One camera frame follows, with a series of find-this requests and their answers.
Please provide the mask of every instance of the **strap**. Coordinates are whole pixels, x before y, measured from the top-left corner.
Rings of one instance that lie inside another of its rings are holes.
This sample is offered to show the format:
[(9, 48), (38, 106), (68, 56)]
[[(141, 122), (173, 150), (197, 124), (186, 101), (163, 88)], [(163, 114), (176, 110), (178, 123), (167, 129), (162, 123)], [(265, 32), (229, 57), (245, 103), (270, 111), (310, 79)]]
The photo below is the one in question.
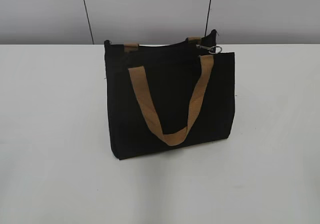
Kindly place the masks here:
[(163, 134), (160, 120), (150, 95), (145, 68), (140, 66), (128, 69), (136, 99), (149, 130), (167, 145), (174, 146), (184, 142), (195, 120), (199, 116), (211, 70), (214, 66), (213, 59), (213, 55), (200, 56), (201, 76), (194, 87), (189, 102), (187, 126), (173, 134)]
[(188, 41), (188, 43), (196, 43), (196, 44), (198, 44), (198, 45), (200, 45), (201, 44), (201, 40), (202, 40), (202, 38), (201, 37), (188, 37), (187, 38), (187, 41)]
[(124, 44), (124, 52), (128, 53), (130, 51), (137, 51), (139, 49), (138, 43), (126, 43)]

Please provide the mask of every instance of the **carabiner clip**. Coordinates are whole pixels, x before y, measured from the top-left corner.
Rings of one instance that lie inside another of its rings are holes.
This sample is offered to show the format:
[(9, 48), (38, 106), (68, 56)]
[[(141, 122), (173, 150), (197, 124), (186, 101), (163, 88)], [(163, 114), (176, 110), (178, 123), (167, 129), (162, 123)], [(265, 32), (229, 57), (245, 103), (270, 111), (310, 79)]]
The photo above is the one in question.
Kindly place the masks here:
[[(208, 50), (209, 51), (209, 54), (211, 55), (216, 55), (216, 54), (219, 54), (222, 52), (222, 47), (221, 46), (212, 46), (212, 47), (207, 47), (207, 46), (202, 46), (202, 45), (196, 45), (196, 47), (198, 49), (205, 49), (205, 50)], [(214, 52), (215, 48), (219, 48), (219, 51), (217, 53)]]

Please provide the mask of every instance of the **tan handle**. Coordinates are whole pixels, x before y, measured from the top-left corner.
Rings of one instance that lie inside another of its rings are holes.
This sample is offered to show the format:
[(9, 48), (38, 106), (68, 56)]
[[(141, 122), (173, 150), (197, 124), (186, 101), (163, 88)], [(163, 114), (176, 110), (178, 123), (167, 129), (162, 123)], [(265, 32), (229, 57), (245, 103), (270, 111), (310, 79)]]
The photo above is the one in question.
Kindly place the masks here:
[(188, 37), (187, 40), (188, 40), (188, 43), (196, 43), (196, 44), (200, 45), (201, 41), (202, 41), (202, 38), (201, 37), (192, 36), (192, 37)]
[(174, 146), (184, 142), (195, 120), (199, 116), (211, 70), (214, 66), (213, 59), (213, 55), (200, 56), (201, 75), (194, 87), (189, 102), (187, 126), (173, 134), (163, 134), (160, 120), (150, 95), (145, 68), (140, 66), (128, 69), (136, 99), (149, 130), (167, 145)]
[(124, 52), (129, 53), (130, 51), (137, 51), (139, 49), (138, 43), (125, 43), (124, 44)]

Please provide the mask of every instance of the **black tote bag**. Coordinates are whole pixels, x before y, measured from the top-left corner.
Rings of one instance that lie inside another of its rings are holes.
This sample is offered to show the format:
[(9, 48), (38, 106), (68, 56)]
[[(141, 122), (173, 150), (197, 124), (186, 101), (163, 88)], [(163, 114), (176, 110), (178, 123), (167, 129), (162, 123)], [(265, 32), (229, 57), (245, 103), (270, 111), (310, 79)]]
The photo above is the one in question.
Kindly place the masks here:
[[(210, 35), (208, 47), (215, 45)], [(197, 38), (164, 47), (105, 42), (109, 133), (117, 158), (228, 138), (235, 114), (235, 56), (211, 55), (197, 47), (200, 42), (204, 45)]]

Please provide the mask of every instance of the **gray wall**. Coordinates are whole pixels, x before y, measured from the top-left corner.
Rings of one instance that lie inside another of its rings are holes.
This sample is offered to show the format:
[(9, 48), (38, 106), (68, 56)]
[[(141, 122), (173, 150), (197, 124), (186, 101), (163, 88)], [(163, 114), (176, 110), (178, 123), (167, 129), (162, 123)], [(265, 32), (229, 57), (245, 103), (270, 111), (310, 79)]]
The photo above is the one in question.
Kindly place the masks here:
[[(209, 0), (86, 0), (96, 44), (205, 32)], [(212, 0), (221, 44), (320, 43), (320, 0)], [(0, 0), (0, 44), (91, 44), (83, 0)]]

